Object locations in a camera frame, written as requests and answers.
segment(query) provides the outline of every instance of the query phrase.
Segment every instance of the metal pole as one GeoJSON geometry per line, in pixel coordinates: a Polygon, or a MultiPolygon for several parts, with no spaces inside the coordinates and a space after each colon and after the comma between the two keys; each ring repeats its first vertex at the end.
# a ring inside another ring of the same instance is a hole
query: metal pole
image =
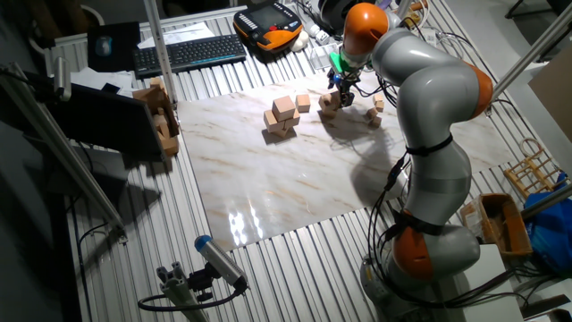
{"type": "Polygon", "coordinates": [[[520,73],[547,47],[551,41],[572,21],[572,4],[556,19],[556,21],[534,42],[530,51],[512,66],[492,90],[492,100],[499,95],[520,75],[520,73]]]}
{"type": "Polygon", "coordinates": [[[531,216],[539,214],[540,212],[548,209],[562,200],[572,196],[572,184],[568,184],[566,187],[556,190],[550,195],[546,196],[544,199],[539,200],[529,208],[523,210],[520,215],[523,219],[527,219],[531,216]]]}
{"type": "Polygon", "coordinates": [[[408,15],[409,7],[413,0],[401,0],[399,8],[397,8],[397,16],[400,17],[401,20],[408,15]]]}
{"type": "Polygon", "coordinates": [[[145,3],[145,10],[147,11],[147,18],[149,19],[149,26],[151,26],[151,33],[155,41],[155,48],[157,51],[157,58],[161,65],[161,72],[163,73],[164,86],[167,89],[171,104],[177,103],[177,93],[172,82],[171,64],[169,63],[169,55],[167,54],[167,47],[164,44],[163,31],[161,30],[161,20],[159,19],[159,12],[157,11],[157,3],[155,0],[143,0],[145,3]]]}
{"type": "MultiPolygon", "coordinates": [[[[8,70],[17,76],[26,78],[17,64],[11,64],[8,70]]],[[[72,149],[62,129],[60,129],[54,117],[47,110],[47,107],[36,101],[29,85],[8,76],[0,76],[0,86],[4,87],[6,93],[8,93],[34,129],[44,139],[50,150],[62,163],[73,180],[80,186],[83,193],[91,200],[96,210],[101,212],[101,215],[110,226],[123,229],[122,218],[117,213],[114,205],[109,201],[99,184],[97,184],[80,156],[72,149]]]]}

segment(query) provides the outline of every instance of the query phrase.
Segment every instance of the orange controller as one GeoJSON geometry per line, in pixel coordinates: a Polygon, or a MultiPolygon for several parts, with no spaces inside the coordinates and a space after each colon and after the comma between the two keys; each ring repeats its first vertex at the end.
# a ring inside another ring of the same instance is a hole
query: orange controller
{"type": "Polygon", "coordinates": [[[233,24],[253,46],[272,53],[286,49],[302,31],[302,21],[292,10],[273,2],[236,13],[233,24]]]}

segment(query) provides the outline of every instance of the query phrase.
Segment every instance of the paper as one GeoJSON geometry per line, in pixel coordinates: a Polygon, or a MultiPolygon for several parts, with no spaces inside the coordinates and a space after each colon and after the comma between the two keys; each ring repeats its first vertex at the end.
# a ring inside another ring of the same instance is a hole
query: paper
{"type": "Polygon", "coordinates": [[[131,92],[135,89],[131,87],[132,76],[130,72],[96,72],[89,67],[80,72],[71,73],[71,82],[91,89],[102,89],[106,83],[120,88],[118,95],[133,97],[131,92]]]}
{"type": "MultiPolygon", "coordinates": [[[[166,45],[171,45],[214,36],[215,34],[206,26],[206,24],[204,22],[200,22],[182,29],[167,31],[163,34],[163,39],[166,45]]],[[[154,46],[155,41],[153,38],[149,38],[137,45],[139,49],[150,48],[154,46]]]]}

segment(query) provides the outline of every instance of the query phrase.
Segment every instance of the gray wall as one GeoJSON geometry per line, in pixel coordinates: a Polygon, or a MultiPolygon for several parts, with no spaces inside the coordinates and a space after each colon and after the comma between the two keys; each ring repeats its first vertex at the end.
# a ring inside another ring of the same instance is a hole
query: gray wall
{"type": "MultiPolygon", "coordinates": [[[[0,64],[38,72],[13,22],[0,21],[0,64]]],[[[42,156],[0,121],[0,321],[61,321],[42,156]]]]}

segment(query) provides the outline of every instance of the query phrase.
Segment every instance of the blue cloth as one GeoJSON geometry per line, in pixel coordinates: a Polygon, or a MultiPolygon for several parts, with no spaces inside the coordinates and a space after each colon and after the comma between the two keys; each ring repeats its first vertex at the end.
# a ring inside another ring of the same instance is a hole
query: blue cloth
{"type": "MultiPolygon", "coordinates": [[[[550,195],[552,192],[534,193],[528,196],[525,208],[550,195]]],[[[572,276],[572,201],[565,199],[526,222],[526,232],[533,251],[554,272],[572,276]]]]}

